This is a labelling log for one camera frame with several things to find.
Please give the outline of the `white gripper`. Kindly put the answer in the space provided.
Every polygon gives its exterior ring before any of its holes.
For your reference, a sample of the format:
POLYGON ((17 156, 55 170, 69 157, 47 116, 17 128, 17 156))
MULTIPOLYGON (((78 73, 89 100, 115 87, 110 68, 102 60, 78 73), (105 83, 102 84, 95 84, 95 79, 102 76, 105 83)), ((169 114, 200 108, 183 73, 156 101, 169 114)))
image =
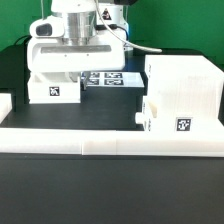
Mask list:
POLYGON ((121 70, 125 55, 120 41, 103 43, 92 39, 88 45, 69 46, 59 38, 32 38, 28 43, 27 62, 32 72, 82 72, 80 87, 85 90, 89 73, 84 71, 121 70))

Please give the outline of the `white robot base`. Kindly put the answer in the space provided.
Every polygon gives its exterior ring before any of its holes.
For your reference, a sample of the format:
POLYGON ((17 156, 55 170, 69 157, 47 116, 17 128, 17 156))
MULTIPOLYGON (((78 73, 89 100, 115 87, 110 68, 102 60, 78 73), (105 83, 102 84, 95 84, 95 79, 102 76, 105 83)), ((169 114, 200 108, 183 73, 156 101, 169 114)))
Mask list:
POLYGON ((124 17, 124 6, 117 5, 113 0, 98 0, 99 10, 102 18, 109 25, 116 25, 118 28, 129 33, 129 25, 124 17))

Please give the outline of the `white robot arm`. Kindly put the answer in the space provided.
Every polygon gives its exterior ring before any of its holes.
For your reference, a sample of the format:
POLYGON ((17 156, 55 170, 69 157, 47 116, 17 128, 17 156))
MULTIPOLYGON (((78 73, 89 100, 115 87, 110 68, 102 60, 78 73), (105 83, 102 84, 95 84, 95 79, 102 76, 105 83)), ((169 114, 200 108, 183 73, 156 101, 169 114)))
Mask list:
POLYGON ((119 35, 98 31, 96 26, 94 0, 52 0, 51 15, 30 26, 30 72, 79 84, 83 73, 123 69, 125 54, 119 35))

